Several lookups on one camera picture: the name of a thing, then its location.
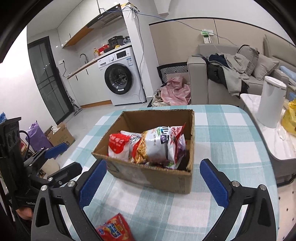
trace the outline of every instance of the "table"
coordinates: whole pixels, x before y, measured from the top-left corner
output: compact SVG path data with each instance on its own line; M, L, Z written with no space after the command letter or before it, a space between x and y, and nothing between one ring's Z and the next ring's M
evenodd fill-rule
M255 126L264 138L266 148L274 167L275 176L281 177L295 173L296 137L286 132L280 121L277 123L276 128L268 128L257 120L256 114L259 108L261 96L241 94L240 97L244 103L242 109L250 114Z
M162 192L117 178L107 172L90 205L84 208L97 227L117 213L129 223L135 240L202 240L223 211L199 172L209 158L230 180L248 187L267 186L276 229L279 204L276 182L266 148L248 114L230 105L187 105L141 108L193 109L195 112L194 171L191 193ZM95 161L91 152L122 110L103 116L75 149L65 166L76 161L87 171ZM246 211L243 206L228 240L235 237ZM79 240L74 228L72 237Z

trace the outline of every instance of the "gray pillow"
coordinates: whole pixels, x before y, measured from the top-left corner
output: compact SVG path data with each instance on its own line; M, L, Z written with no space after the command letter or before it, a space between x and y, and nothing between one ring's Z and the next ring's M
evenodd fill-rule
M258 49L244 45L239 49L238 53L245 56L250 61L245 71L245 73L250 76L253 73L259 58Z
M270 75L276 67L279 65L277 60L268 58L263 54L259 54L259 58L256 64L256 67L252 75L257 80L263 80L265 76Z

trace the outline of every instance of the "beige wall panel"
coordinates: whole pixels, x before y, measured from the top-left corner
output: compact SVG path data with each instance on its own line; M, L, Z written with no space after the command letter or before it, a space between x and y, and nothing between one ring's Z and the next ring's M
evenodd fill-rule
M237 46L242 46L243 44L250 45L252 47L257 47L258 51L264 54L263 51L263 38L266 35L272 35L274 38L277 38L279 41L282 41L283 44L288 42L281 37L272 34L261 28L255 26L239 23L229 20L215 19L216 28L218 35L221 37L228 38ZM220 44L231 44L228 40L219 38Z
M180 21L193 28L213 30L216 33L213 19L196 18ZM175 21L151 25L150 30L159 65L187 62L197 45L204 43L200 31ZM214 35L211 38L215 44L218 43L217 36Z

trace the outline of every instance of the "metal bolt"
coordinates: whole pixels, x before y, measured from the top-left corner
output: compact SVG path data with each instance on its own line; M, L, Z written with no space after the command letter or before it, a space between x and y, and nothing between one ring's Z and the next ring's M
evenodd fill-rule
M41 191L45 191L47 189L47 186L46 185L43 185L42 187L41 187Z
M263 191L265 191L267 188L266 188L265 185L261 184L261 185L260 185L260 189L263 190Z
M72 187L74 185L75 185L75 182L74 181L69 181L68 184L67 184L68 187Z
M240 186L240 184L239 184L238 181L233 181L233 182L232 182L232 185L233 185L234 187L239 187L239 186Z

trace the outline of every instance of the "tiled floor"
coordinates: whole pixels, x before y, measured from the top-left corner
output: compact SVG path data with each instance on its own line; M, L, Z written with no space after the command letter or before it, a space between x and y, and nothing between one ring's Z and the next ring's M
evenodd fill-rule
M64 163L70 157L80 141L85 137L85 135L91 130L91 128L98 122L98 120L102 116L115 110L137 109L146 106L147 103L130 104L123 106L104 105L83 109L77 116L71 118L67 122L67 128L69 132L74 136L76 141L69 147L66 152L58 156L56 161L58 162L59 166L62 167L64 165ZM290 185L278 188L278 194L280 218L277 241L281 241L287 236L293 225L296 223L296 181L292 182ZM71 225L71 221L69 217L67 217L67 212L66 210L64 210L64 207L61 208L66 224L69 227Z

